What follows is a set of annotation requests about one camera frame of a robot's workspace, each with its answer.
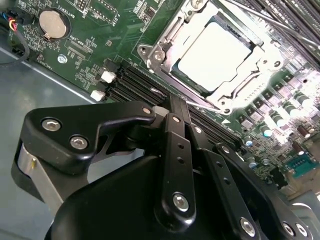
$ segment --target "black cable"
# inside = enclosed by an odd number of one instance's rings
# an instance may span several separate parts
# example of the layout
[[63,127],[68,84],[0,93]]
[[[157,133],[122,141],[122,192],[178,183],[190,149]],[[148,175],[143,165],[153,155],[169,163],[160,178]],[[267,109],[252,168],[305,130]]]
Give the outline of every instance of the black cable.
[[278,28],[286,31],[287,33],[289,33],[293,37],[295,37],[295,38],[297,38],[297,39],[299,39],[301,41],[304,41],[305,43],[315,47],[318,50],[320,50],[320,46],[317,43],[315,43],[314,41],[312,41],[312,40],[310,40],[310,39],[308,39],[308,38],[306,38],[304,36],[302,36],[301,34],[296,32],[292,28],[288,27],[287,25],[284,25],[281,22],[278,22],[278,21],[272,19],[271,17],[268,17],[268,16],[266,16],[266,15],[264,15],[264,14],[262,14],[262,13],[256,11],[256,10],[253,10],[250,7],[247,7],[247,6],[245,6],[245,5],[243,5],[243,4],[239,3],[239,2],[236,2],[234,0],[225,0],[225,1],[237,6],[237,7],[241,8],[241,9],[243,9],[243,10],[245,10],[245,11],[247,11],[247,12],[253,14],[253,15],[256,15],[257,17],[265,20],[266,22],[269,22],[270,24],[272,24],[274,26],[277,26]]
[[22,63],[23,61],[27,60],[29,55],[30,55],[30,48],[28,46],[28,43],[25,39],[25,37],[22,35],[21,32],[19,32],[19,30],[16,30],[13,32],[16,37],[19,39],[20,43],[23,45],[24,47],[24,54],[22,57],[20,57],[19,59],[17,60],[14,60],[12,62],[8,62],[8,63],[0,63],[0,68],[3,67],[3,68],[8,68],[8,67],[13,67],[19,63]]

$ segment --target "metal bolt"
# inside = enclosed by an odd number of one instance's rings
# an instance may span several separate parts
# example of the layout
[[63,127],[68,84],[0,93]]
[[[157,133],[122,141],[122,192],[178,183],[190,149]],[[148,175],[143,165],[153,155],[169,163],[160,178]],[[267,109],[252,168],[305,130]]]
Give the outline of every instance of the metal bolt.
[[304,228],[303,226],[301,226],[299,223],[296,223],[295,225],[296,225],[296,227],[298,228],[299,232],[300,232],[303,236],[305,236],[305,237],[308,236],[308,233],[307,233],[307,231],[305,230],[305,228]]
[[282,226],[284,227],[284,230],[291,236],[295,236],[295,232],[294,230],[292,229],[292,227],[287,224],[286,222],[283,222],[282,223]]
[[181,194],[177,193],[173,196],[173,203],[181,212],[186,212],[189,209],[189,203],[187,199]]
[[154,53],[154,59],[161,62],[165,59],[165,53],[163,51],[156,51]]
[[180,119],[177,118],[176,116],[173,117],[173,120],[175,120],[177,123],[180,123]]
[[195,126],[195,127],[194,127],[194,130],[195,130],[198,134],[201,134],[201,133],[202,133],[202,130],[201,130],[200,127],[198,127],[198,126]]
[[230,153],[229,148],[227,148],[226,146],[222,146],[222,150],[227,154]]
[[199,10],[204,6],[204,0],[191,0],[191,6],[194,9]]
[[57,60],[61,64],[66,64],[68,62],[68,58],[63,54],[59,54]]
[[256,235],[256,230],[254,228],[254,226],[251,224],[251,222],[249,222],[247,219],[245,219],[244,217],[242,217],[240,219],[240,224],[242,229],[246,232],[246,234],[248,234],[250,237],[254,237]]
[[57,120],[46,119],[42,122],[42,127],[47,131],[55,132],[61,128],[61,125]]
[[85,140],[81,136],[74,136],[73,138],[71,138],[70,144],[72,147],[78,150],[83,150],[88,146],[87,140]]
[[146,55],[147,50],[146,50],[144,47],[140,47],[140,53],[141,53],[142,55]]
[[145,107],[144,107],[142,110],[143,110],[146,114],[151,114],[151,111],[150,111],[148,108],[145,108]]

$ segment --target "ram slot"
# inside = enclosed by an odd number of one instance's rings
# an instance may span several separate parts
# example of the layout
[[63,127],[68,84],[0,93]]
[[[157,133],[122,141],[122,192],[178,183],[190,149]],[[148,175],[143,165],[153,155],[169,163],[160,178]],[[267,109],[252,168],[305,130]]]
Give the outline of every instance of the ram slot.
[[[164,86],[126,62],[121,66],[117,76],[113,86],[108,89],[110,98],[117,102],[144,101],[156,106],[162,103],[165,96],[171,93]],[[159,90],[163,95],[152,92],[151,88]],[[239,137],[221,127],[204,113],[193,106],[189,107],[189,112],[192,122],[204,130],[211,144],[226,143],[234,149],[238,149],[241,146]]]
[[[310,13],[303,7],[300,6],[301,10],[299,11],[298,8],[295,6],[295,4],[291,0],[273,0],[274,4],[276,4],[280,9],[282,9],[287,15],[299,26],[300,29],[305,33],[305,37],[308,36],[310,39],[312,39],[314,42],[320,45],[320,34],[317,29],[315,29],[315,26],[308,21],[308,17],[312,20],[314,19]],[[319,23],[314,19],[315,24],[319,26]]]
[[[268,4],[266,4],[264,0],[246,0],[245,2],[248,3],[246,4],[248,7],[251,7],[251,8],[253,7],[259,12],[262,12],[265,10],[275,20],[285,23],[284,20],[279,15],[274,13],[274,11],[270,8]],[[320,71],[320,57],[312,49],[310,49],[308,46],[303,44],[301,41],[292,37],[290,34],[286,33],[281,28],[277,28],[277,27],[274,27],[274,28],[278,32],[278,34],[283,37],[283,39],[285,39],[290,45],[292,45],[301,54],[301,56],[305,58],[312,65],[313,68]]]

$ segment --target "small chip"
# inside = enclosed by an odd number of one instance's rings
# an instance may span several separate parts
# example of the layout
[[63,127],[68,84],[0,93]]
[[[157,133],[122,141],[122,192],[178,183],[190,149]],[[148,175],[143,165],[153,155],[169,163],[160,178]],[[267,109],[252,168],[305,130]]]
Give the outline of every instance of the small chip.
[[286,88],[285,86],[283,86],[282,84],[277,84],[276,86],[274,86],[274,90],[276,90],[281,96],[283,96],[284,98],[291,98],[292,94],[289,91],[288,88]]
[[239,123],[246,129],[250,129],[254,124],[248,120],[245,116],[239,118]]
[[271,107],[269,107],[267,104],[265,104],[264,101],[259,98],[255,100],[254,105],[264,114],[269,114],[272,111]]
[[281,154],[281,155],[278,156],[278,159],[280,161],[284,161],[284,160],[286,160],[286,157]]
[[314,121],[315,123],[318,123],[320,121],[320,116],[318,114],[314,115],[312,118],[312,121]]
[[246,113],[250,118],[252,118],[255,122],[261,121],[264,117],[257,113],[252,107],[246,110]]
[[286,80],[286,82],[288,83],[288,87],[291,90],[301,89],[302,88],[301,82],[296,77],[288,79],[288,80]]
[[277,144],[277,145],[274,145],[272,149],[275,151],[279,151],[281,149],[281,146]]
[[289,126],[287,124],[285,124],[284,126],[281,127],[281,130],[283,130],[283,131],[285,131],[287,129],[289,129]]
[[281,100],[273,95],[270,91],[266,91],[263,93],[264,98],[274,106],[279,106],[281,104]]
[[156,13],[151,7],[148,7],[145,10],[145,14],[148,15],[150,18],[152,18]]

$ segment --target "green circuit board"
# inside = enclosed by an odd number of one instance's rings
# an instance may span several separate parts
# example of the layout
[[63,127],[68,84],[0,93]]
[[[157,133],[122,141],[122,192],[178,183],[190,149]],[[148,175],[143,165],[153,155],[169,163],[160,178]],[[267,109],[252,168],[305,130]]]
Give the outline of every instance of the green circuit board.
[[[19,0],[17,6],[38,16],[57,8],[71,23],[68,38],[47,41],[39,24],[19,26],[38,63],[91,93],[106,59],[142,64],[139,43],[154,44],[182,0]],[[67,57],[60,64],[59,55]]]
[[[48,8],[56,8],[68,16],[72,30],[67,38],[61,40],[48,41],[44,39],[43,33],[39,31],[38,22],[32,25],[19,25],[18,28],[25,36],[29,47],[38,53],[35,61],[89,94],[97,89],[99,80],[96,76],[106,60],[112,60],[115,63],[125,60],[170,92],[183,96],[168,82],[151,74],[137,51],[137,46],[141,43],[155,44],[174,14],[179,10],[182,2],[183,0],[18,0],[16,6],[36,17],[42,10]],[[10,33],[9,40],[12,45],[15,45],[16,39],[12,33]],[[294,50],[286,43],[283,43],[282,47],[286,54],[288,52],[289,55],[295,56]],[[61,64],[58,61],[59,55],[64,55],[67,62]],[[296,65],[301,68],[296,74],[307,74],[314,71],[308,63],[300,63],[298,58],[292,57],[283,69],[273,75],[267,88],[278,98],[281,98],[273,88],[278,84],[288,87],[292,96],[283,101],[284,105],[287,103],[296,104],[294,96],[300,92],[312,98],[315,106],[319,105],[320,99],[317,96],[320,94],[320,85],[312,79],[305,84],[301,83],[299,89],[290,89],[287,84],[286,80],[294,77],[291,69]],[[198,92],[203,90],[203,87],[193,82],[187,82],[187,84]],[[278,111],[279,106],[271,108]],[[247,108],[238,109],[228,116],[201,108],[198,110],[235,136],[242,139],[246,136],[251,137],[254,145],[248,151],[255,156],[257,166],[254,170],[262,178],[267,177],[270,170],[275,167],[279,167],[285,173],[295,166],[292,161],[296,163],[297,153],[293,151],[291,143],[279,140],[285,139],[291,132],[296,133],[296,128],[300,124],[312,127],[314,134],[320,131],[319,120],[312,120],[312,117],[319,115],[316,107],[308,110],[309,112],[298,119],[288,120],[287,129],[275,128],[273,137],[262,135],[260,127],[264,123],[264,119],[255,121],[251,127],[245,127],[239,122],[241,116],[247,115]],[[296,134],[294,140],[301,145],[305,141],[299,134]],[[269,160],[268,165],[262,164],[264,159]],[[313,163],[299,169],[305,171],[311,167],[318,167],[315,164],[315,159],[312,160]]]

